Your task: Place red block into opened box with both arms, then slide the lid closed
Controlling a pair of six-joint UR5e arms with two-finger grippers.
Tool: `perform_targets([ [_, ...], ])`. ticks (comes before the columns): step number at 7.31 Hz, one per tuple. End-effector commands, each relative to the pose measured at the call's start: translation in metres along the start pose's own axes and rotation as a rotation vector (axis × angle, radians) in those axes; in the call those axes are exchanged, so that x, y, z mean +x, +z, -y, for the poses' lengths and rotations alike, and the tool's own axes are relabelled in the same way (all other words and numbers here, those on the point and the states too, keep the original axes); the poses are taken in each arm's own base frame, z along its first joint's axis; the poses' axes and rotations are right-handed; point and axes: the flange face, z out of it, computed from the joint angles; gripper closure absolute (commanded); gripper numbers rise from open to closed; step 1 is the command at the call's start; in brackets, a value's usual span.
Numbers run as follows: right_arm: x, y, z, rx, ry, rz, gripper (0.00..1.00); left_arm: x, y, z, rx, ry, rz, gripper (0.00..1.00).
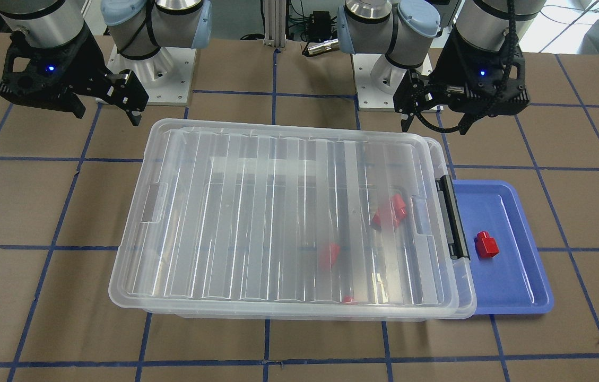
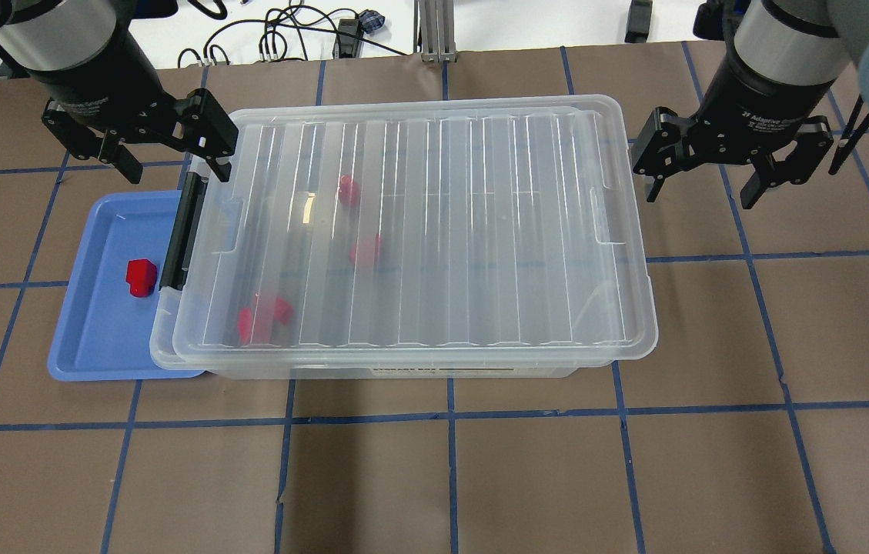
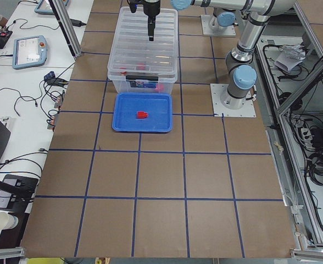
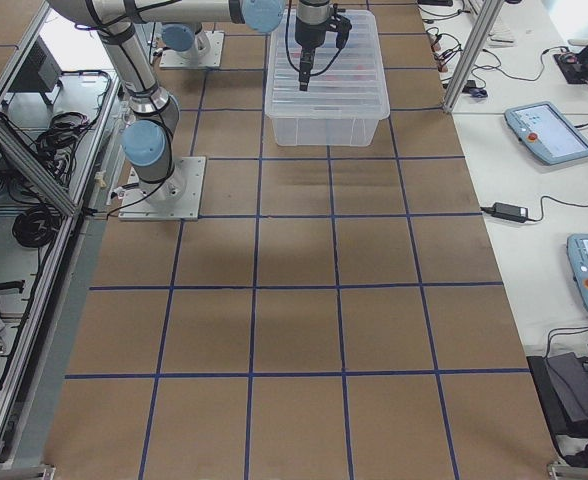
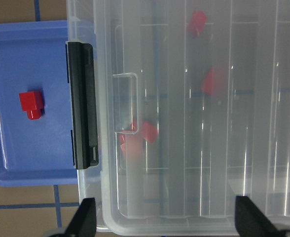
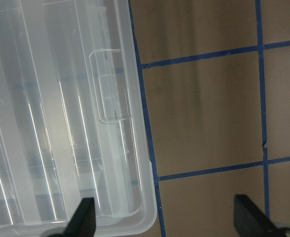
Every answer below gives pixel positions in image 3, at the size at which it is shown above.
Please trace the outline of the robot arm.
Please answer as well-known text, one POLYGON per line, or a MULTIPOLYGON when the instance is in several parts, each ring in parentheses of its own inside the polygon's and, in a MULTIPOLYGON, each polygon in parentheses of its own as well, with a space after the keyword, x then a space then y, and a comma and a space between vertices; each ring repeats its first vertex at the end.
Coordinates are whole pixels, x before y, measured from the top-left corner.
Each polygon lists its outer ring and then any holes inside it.
POLYGON ((280 15, 293 7, 295 1, 171 1, 176 10, 189 6, 233 9, 249 12, 244 30, 237 46, 226 57, 230 77, 227 90, 221 96, 221 103, 229 109, 240 109, 248 91, 257 79, 256 71, 249 65, 253 52, 270 17, 280 15))
POLYGON ((212 19, 211 25, 215 30, 227 28, 236 22, 235 10, 214 8, 212 19))

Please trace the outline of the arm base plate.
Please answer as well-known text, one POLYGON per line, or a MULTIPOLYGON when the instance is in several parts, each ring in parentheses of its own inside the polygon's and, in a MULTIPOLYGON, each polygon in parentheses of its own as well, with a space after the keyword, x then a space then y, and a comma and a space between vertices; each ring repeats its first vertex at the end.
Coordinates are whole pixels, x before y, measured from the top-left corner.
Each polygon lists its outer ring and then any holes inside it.
POLYGON ((213 15, 201 15, 202 30, 205 36, 235 37, 235 27, 233 25, 222 27, 218 25, 213 15))
POLYGON ((245 98, 235 99, 228 94, 228 84, 210 84, 213 115, 215 117, 255 118, 254 94, 249 90, 245 98))

